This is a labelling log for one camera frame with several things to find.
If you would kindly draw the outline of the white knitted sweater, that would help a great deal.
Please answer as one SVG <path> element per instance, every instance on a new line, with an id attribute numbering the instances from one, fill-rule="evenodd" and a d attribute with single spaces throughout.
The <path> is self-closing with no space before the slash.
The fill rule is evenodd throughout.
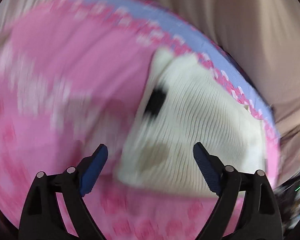
<path id="1" fill-rule="evenodd" d="M 193 156 L 197 142 L 240 172 L 265 168 L 262 121 L 219 85 L 196 55 L 159 48 L 115 177 L 138 189 L 213 197 Z"/>

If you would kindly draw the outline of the cluttered shelf with items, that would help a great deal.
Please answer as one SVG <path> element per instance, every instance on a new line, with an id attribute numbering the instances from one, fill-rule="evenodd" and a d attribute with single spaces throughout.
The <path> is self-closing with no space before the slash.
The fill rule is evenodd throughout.
<path id="1" fill-rule="evenodd" d="M 283 234 L 287 235 L 300 221 L 300 126 L 281 139 L 281 164 L 274 193 Z"/>

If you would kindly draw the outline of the pink floral bed sheet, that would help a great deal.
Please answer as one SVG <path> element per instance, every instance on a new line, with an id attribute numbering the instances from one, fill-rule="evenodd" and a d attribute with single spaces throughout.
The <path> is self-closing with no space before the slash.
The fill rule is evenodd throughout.
<path id="1" fill-rule="evenodd" d="M 199 30 L 138 0 L 48 0 L 16 20 L 0 50 L 0 210 L 18 226 L 39 171 L 63 172 L 99 144 L 106 166 L 85 203 L 107 239 L 194 239 L 215 201 L 123 186 L 112 168 L 139 106 L 154 51 L 195 52 L 216 81 L 265 121 L 269 182 L 279 135 L 270 108 Z"/>

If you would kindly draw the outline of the beige curtain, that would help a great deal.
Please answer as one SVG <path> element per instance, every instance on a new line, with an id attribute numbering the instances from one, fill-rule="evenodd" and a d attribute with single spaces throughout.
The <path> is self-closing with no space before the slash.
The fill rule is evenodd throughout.
<path id="1" fill-rule="evenodd" d="M 0 0 L 3 25 L 42 0 Z M 300 132 L 300 0 L 155 0 L 225 49 L 274 109 L 282 135 Z"/>

